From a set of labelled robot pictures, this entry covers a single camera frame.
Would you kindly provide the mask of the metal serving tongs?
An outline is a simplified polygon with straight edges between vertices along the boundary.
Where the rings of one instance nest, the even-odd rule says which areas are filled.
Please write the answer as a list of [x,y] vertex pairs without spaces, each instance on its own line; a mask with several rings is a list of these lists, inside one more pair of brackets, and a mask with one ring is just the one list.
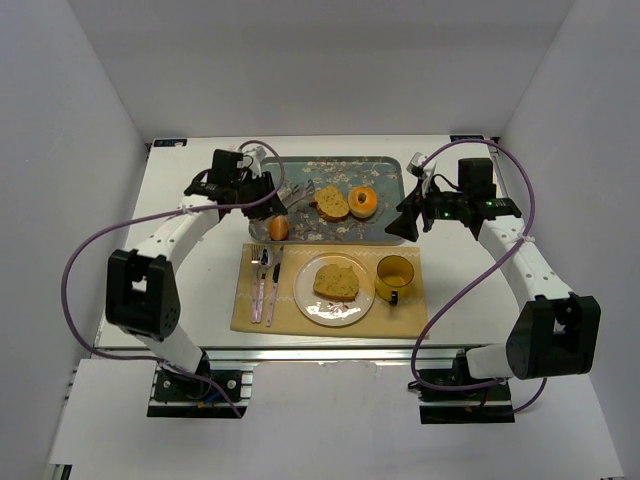
[[282,198],[281,202],[287,209],[290,209],[300,201],[311,202],[313,200],[314,193],[314,182],[312,180],[308,180],[306,183],[298,183],[294,185],[291,191]]

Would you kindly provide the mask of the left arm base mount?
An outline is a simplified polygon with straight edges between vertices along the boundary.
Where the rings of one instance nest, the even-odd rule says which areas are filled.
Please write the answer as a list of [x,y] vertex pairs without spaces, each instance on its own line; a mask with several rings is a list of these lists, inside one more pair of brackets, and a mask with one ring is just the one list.
[[[253,385],[252,365],[223,361],[211,363],[210,376],[242,417],[249,405]],[[147,416],[173,419],[238,419],[220,391],[210,384],[183,378],[157,367],[150,390]]]

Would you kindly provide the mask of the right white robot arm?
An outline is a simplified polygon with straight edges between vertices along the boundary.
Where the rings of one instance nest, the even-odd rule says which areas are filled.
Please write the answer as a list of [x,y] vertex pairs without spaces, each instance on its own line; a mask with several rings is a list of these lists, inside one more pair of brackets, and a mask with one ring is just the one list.
[[520,314],[502,344],[469,349],[464,357],[470,383],[588,373],[593,365],[601,309],[592,296],[576,294],[554,272],[535,243],[515,203],[497,197],[487,158],[458,163],[458,182],[441,190],[435,169],[415,154],[407,168],[417,185],[397,206],[386,232],[409,241],[436,220],[458,221],[499,263]]

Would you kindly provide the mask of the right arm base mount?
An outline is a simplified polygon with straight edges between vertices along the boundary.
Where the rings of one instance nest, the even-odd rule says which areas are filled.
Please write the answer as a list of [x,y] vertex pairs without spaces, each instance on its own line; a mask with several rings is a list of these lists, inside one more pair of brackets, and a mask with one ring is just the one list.
[[423,425],[506,424],[515,422],[508,385],[463,392],[427,389],[416,380],[407,385],[418,394]]

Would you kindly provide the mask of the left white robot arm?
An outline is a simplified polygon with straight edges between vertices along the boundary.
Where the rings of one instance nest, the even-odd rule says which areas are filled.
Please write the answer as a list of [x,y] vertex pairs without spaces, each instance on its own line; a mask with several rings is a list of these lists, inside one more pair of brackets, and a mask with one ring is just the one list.
[[176,273],[196,244],[231,210],[249,219],[284,214],[280,187],[262,162],[275,150],[250,140],[239,149],[216,149],[211,167],[184,190],[179,207],[131,250],[114,251],[107,263],[105,316],[137,338],[177,372],[204,374],[204,351],[179,326]]

